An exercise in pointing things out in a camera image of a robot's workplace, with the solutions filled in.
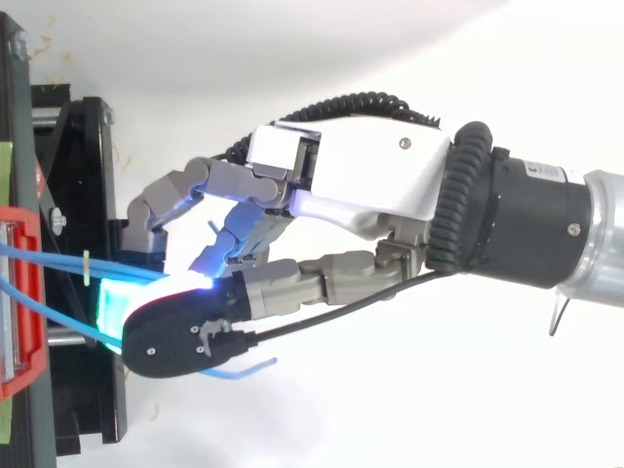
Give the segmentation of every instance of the sticker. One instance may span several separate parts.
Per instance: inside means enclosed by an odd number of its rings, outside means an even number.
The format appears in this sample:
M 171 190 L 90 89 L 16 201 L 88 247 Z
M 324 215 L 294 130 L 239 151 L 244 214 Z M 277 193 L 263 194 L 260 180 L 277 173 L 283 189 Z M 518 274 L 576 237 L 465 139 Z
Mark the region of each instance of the sticker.
M 549 166 L 548 164 L 532 163 L 530 161 L 523 162 L 525 163 L 526 175 L 529 177 L 566 183 L 566 173 L 564 173 L 562 168 Z
M 571 171 L 570 169 L 565 169 L 565 176 L 567 177 L 567 181 L 569 183 L 578 183 L 579 185 L 585 185 L 585 178 L 583 175 L 576 173 L 575 171 Z

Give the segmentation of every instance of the white background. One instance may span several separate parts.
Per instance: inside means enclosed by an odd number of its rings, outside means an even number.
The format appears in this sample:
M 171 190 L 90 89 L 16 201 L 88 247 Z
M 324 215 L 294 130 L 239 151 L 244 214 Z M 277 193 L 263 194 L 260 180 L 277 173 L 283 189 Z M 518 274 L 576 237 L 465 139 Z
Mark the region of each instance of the white background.
M 115 108 L 123 216 L 145 184 L 191 157 L 354 91 L 396 94 L 442 116 L 450 135 L 483 120 L 495 143 L 518 157 L 624 173 L 620 3 L 4 0 L 0 7 L 29 30 L 32 49 L 43 50 L 32 62 L 34 82 L 69 81 L 77 98 L 102 96 Z M 209 200 L 172 226 L 170 271 L 213 241 L 207 220 L 221 222 L 230 206 Z M 273 257 L 372 247 L 299 219 Z M 279 363 L 241 382 L 131 374 L 123 442 L 98 448 L 85 440 L 82 455 L 59 464 L 622 466 L 624 314 L 572 302 L 550 338 L 553 305 L 552 292 L 457 277 L 263 344 L 227 367 L 272 356 Z

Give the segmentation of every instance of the silver metal cylinder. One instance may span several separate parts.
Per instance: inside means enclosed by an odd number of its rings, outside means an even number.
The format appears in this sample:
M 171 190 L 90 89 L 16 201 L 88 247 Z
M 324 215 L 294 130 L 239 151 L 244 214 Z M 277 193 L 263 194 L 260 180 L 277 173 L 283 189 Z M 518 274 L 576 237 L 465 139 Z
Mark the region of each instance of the silver metal cylinder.
M 60 107 L 32 109 L 32 126 L 35 129 L 52 129 L 57 124 Z
M 583 254 L 559 290 L 572 299 L 624 306 L 624 175 L 585 175 L 592 222 Z
M 85 344 L 85 337 L 66 327 L 48 327 L 48 346 L 75 346 Z

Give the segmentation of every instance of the green tape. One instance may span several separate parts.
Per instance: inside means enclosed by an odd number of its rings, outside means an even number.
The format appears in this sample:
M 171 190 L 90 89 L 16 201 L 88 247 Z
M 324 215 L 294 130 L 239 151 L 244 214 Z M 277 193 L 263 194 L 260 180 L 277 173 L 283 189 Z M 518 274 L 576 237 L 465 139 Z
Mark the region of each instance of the green tape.
M 13 144 L 10 141 L 0 141 L 0 206 L 9 205 L 11 193 L 11 158 Z
M 13 398 L 0 402 L 0 445 L 11 441 L 11 417 L 13 415 Z
M 9 205 L 11 193 L 11 158 L 13 144 L 9 141 L 0 142 L 0 206 Z M 0 401 L 0 444 L 11 441 L 11 418 L 13 415 L 13 399 Z

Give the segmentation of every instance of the blue light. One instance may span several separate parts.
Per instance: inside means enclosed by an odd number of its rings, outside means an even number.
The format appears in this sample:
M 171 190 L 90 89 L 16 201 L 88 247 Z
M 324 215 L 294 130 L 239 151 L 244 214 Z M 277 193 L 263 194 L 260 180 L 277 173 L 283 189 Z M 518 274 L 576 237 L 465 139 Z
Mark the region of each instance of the blue light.
M 102 279 L 97 299 L 97 327 L 101 332 L 121 339 L 126 320 L 139 307 L 168 295 L 212 287 L 211 278 L 194 271 L 166 276 L 147 285 Z M 121 349 L 106 346 L 121 354 Z

